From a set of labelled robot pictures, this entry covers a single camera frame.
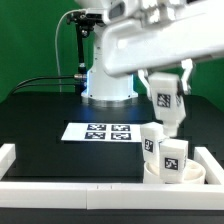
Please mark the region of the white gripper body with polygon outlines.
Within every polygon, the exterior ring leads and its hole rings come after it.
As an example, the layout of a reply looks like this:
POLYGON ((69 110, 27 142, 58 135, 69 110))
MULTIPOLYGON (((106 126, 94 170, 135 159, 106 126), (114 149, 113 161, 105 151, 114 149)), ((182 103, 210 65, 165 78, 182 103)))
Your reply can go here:
POLYGON ((111 76, 223 56, 224 0, 191 3, 168 22, 125 16, 110 23, 102 36, 102 64, 111 76))

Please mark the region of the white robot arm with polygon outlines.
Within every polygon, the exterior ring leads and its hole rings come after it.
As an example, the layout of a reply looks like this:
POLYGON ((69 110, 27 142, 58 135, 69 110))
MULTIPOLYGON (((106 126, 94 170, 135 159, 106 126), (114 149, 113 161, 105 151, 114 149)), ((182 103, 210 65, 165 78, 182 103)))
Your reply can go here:
POLYGON ((102 65, 116 77, 224 56, 224 0, 74 0, 99 14, 102 65))

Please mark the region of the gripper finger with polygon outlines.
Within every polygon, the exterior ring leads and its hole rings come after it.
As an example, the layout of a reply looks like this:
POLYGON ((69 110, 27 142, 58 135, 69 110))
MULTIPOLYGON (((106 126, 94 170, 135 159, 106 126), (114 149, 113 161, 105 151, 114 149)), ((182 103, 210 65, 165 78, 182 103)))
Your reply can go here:
POLYGON ((188 81, 194 70, 194 63, 191 59, 185 59, 181 61, 181 67, 183 69, 183 74, 180 80, 180 93, 189 94, 191 88, 188 84, 188 81))
POLYGON ((138 74, 138 78, 140 79, 144 87, 146 88, 147 97, 151 98, 152 95, 151 95, 150 84, 148 82, 148 71, 146 69, 140 69, 137 72, 137 74, 138 74))

